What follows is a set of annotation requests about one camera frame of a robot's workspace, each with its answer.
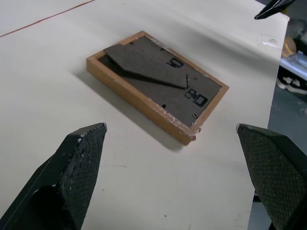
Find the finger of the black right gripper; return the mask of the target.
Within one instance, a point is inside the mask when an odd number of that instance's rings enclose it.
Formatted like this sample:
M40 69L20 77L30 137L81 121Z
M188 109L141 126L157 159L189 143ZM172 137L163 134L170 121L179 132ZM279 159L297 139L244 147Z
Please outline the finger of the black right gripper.
M266 19L287 9L295 0L271 0L255 17L255 20Z

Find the wooden picture frame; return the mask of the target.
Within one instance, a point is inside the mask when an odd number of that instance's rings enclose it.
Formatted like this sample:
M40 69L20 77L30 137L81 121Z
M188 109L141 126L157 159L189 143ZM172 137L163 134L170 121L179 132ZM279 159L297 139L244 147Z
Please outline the wooden picture frame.
M228 90L145 31L91 55L86 69L184 146Z

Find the white shoe with black flowers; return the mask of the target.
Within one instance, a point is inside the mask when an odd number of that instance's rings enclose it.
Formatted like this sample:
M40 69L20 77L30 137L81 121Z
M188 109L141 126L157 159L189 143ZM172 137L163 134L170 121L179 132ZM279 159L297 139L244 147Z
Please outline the white shoe with black flowers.
M307 81L301 78L277 77L276 85L292 93L307 95Z

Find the roll of yellow tape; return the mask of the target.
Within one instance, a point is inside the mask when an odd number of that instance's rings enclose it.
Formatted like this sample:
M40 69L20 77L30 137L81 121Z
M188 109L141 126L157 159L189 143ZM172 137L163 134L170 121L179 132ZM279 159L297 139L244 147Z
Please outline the roll of yellow tape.
M287 58L291 55L294 55L296 53L296 44L294 40L286 36L283 44L283 49L282 49L282 57Z

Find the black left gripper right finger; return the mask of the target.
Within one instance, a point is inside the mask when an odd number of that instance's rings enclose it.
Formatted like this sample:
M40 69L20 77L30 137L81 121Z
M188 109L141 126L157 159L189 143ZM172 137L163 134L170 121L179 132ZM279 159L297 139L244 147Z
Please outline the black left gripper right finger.
M274 230L307 230L307 155L269 129L238 124L236 133Z

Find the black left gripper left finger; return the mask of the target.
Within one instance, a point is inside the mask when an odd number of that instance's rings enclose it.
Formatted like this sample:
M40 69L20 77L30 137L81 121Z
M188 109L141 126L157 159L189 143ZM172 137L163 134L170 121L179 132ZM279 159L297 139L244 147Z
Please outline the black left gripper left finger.
M106 132L98 123L68 134L0 218L0 230L81 230Z

